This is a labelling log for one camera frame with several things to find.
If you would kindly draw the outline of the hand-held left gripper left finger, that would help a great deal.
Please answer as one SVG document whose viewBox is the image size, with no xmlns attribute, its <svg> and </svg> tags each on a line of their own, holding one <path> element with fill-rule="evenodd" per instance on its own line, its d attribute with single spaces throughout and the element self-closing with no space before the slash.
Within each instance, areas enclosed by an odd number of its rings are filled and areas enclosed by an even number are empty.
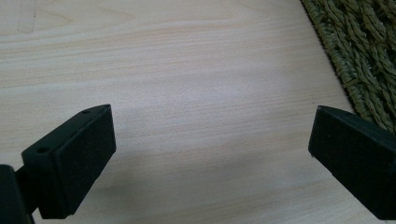
<svg viewBox="0 0 396 224">
<path fill-rule="evenodd" d="M 44 219 L 75 214 L 116 148 L 110 105 L 78 112 L 22 152 L 27 209 Z"/>
</svg>

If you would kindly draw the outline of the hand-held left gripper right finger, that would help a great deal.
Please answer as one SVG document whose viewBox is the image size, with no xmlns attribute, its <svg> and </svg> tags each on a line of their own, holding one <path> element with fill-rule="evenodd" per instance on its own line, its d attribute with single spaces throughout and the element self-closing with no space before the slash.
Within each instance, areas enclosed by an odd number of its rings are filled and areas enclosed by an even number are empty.
<svg viewBox="0 0 396 224">
<path fill-rule="evenodd" d="M 396 220 L 396 134 L 320 105 L 308 151 L 374 216 Z"/>
</svg>

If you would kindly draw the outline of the green woven straw mat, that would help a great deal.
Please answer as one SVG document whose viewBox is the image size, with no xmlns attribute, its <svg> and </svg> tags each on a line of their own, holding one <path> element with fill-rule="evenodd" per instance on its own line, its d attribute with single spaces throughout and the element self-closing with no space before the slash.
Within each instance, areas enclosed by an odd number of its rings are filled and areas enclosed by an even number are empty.
<svg viewBox="0 0 396 224">
<path fill-rule="evenodd" d="M 300 0 L 355 111 L 396 133 L 396 0 Z"/>
</svg>

